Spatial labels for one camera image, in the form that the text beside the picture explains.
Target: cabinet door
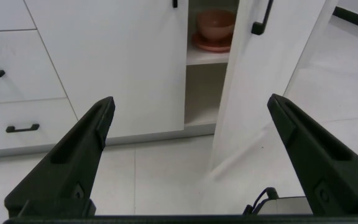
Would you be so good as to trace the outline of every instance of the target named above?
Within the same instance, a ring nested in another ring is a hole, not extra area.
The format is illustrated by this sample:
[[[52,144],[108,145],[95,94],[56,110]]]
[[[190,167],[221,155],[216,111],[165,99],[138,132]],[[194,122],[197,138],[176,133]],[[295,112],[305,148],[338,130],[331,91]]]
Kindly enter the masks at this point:
[[[260,17],[266,11],[263,3],[240,1],[212,167],[236,157],[237,152],[244,152],[263,136],[264,127],[271,121],[266,106],[270,95],[284,94],[312,30],[326,26],[326,14],[332,14],[336,5],[330,0],[274,1],[265,32],[255,35],[251,28],[255,21],[262,21]]]
[[[108,137],[184,128],[188,1],[25,1],[78,118],[113,96]]]

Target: white cabinet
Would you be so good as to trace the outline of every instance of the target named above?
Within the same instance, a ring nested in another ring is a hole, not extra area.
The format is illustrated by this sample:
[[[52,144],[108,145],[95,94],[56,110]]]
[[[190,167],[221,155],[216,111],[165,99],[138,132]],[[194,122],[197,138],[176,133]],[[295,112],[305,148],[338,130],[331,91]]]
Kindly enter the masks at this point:
[[[279,95],[291,79],[312,31],[328,23],[336,4],[325,0],[274,1],[262,35],[250,33],[260,1],[240,1],[232,52],[213,144],[213,167],[238,150],[246,150],[264,135],[271,122],[267,101]]]
[[[161,0],[25,1],[78,118],[113,96],[108,138],[174,136],[216,125],[213,167],[263,134],[269,96],[284,93],[335,6],[327,4],[331,0],[274,1],[264,33],[252,34],[267,2],[179,0],[173,7]],[[237,14],[231,51],[224,54],[197,49],[190,41],[196,13],[214,7]]]
[[[0,0],[0,30],[35,29],[23,0]]]
[[[66,98],[36,30],[0,32],[0,103]]]
[[[0,149],[56,144],[76,122],[67,99],[0,103]]]
[[[110,138],[183,129],[187,1],[26,3],[77,117],[113,96]]]

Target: baseboard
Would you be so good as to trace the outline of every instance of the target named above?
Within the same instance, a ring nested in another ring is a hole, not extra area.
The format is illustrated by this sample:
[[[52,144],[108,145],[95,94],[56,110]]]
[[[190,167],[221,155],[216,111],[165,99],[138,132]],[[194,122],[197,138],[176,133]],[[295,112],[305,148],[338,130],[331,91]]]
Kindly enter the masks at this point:
[[[341,7],[336,7],[333,15],[358,26],[358,14],[355,12],[349,11]]]
[[[142,134],[137,136],[107,138],[106,146],[205,136],[205,135],[214,134],[215,127],[216,124],[207,124],[207,125],[200,125],[200,126],[185,127],[185,129],[182,131],[170,131],[166,133]],[[54,144],[49,144],[43,146],[0,149],[0,157],[46,153],[50,151],[54,146],[55,146]]]

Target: open cabinet door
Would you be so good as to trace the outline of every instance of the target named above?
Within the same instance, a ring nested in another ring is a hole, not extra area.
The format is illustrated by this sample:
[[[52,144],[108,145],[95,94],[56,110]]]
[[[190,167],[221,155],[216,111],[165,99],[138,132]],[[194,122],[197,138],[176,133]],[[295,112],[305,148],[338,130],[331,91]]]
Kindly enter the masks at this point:
[[[232,50],[227,66],[212,169],[244,152],[264,135],[271,122],[267,101],[272,93],[283,95],[308,40],[317,39],[327,25],[336,1],[279,0],[272,3],[261,35],[251,32],[262,22],[265,1],[240,1]],[[307,47],[307,54],[313,51]]]

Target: white drawer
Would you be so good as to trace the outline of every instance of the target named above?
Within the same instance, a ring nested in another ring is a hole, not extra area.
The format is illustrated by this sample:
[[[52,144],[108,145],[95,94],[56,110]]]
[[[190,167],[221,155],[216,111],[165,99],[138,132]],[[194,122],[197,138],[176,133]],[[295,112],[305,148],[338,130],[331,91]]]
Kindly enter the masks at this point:
[[[0,30],[35,29],[23,0],[0,0]]]
[[[67,99],[0,104],[0,149],[55,144],[77,122]],[[34,131],[7,133],[39,124]]]
[[[0,103],[65,98],[36,30],[0,32]]]

